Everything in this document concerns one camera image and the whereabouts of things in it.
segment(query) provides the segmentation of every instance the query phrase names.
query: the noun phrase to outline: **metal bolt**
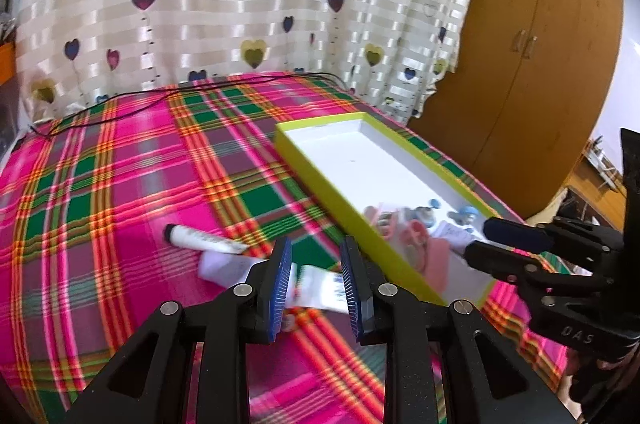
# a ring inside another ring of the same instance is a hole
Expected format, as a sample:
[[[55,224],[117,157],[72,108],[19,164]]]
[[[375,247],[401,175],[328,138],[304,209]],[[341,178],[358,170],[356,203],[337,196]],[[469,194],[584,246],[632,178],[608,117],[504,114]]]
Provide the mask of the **metal bolt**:
[[[240,283],[234,287],[234,294],[240,297],[248,296],[253,291],[254,289],[252,289],[251,285],[247,283]]]
[[[162,312],[162,314],[164,315],[174,315],[179,308],[180,305],[178,305],[178,303],[176,303],[175,301],[167,301],[160,305],[160,312]]]
[[[469,303],[466,299],[459,299],[455,303],[453,303],[453,309],[462,315],[469,315],[474,310],[474,306]]]
[[[383,296],[395,296],[398,294],[398,287],[393,283],[382,283],[382,285],[378,287],[378,292]]]

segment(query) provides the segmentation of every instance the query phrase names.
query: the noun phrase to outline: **orange object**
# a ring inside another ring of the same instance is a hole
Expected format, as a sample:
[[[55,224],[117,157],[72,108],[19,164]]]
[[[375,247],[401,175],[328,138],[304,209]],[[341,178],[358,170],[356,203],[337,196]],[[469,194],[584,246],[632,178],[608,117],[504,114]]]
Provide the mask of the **orange object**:
[[[14,44],[8,42],[0,46],[0,86],[15,74]]]

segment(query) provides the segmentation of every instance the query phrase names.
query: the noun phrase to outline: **bed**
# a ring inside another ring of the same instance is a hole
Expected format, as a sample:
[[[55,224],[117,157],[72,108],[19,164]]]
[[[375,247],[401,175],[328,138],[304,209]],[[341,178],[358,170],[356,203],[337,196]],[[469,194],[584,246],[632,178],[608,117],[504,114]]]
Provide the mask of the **bed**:
[[[167,223],[239,239],[257,257],[289,235],[294,262],[338,269],[340,228],[272,140],[278,122],[357,111],[517,219],[446,155],[319,76],[249,74],[123,95],[40,127],[54,137],[27,135],[0,175],[0,374],[33,419],[61,422],[161,302],[188,306],[222,290],[197,277],[198,253],[163,241]],[[554,390],[566,351],[527,330],[514,287],[498,283],[482,311]],[[252,420],[381,422],[384,349],[358,346],[343,314],[290,313],[293,326],[273,346],[249,347]]]

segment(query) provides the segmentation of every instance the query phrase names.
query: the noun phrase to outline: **wardrobe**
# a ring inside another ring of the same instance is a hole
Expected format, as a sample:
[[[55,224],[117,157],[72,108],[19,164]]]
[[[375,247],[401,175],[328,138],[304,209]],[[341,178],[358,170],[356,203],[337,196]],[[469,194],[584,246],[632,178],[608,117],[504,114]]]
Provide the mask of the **wardrobe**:
[[[409,127],[520,216],[542,210],[590,137],[623,0],[471,0],[455,73]]]

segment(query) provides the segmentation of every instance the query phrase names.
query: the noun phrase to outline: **metal handle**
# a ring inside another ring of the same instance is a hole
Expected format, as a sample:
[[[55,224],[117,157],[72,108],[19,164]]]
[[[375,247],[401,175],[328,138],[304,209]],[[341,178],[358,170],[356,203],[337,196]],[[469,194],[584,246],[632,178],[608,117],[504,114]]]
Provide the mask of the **metal handle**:
[[[524,28],[516,34],[516,36],[513,38],[513,42],[511,43],[511,52],[520,53],[522,49],[521,44],[522,41],[524,41],[525,35],[527,35],[527,31]]]
[[[536,46],[536,41],[538,41],[538,36],[531,36],[529,39],[527,39],[527,46],[524,47],[524,53],[522,54],[522,57],[531,58],[531,55],[533,55],[533,49]]]

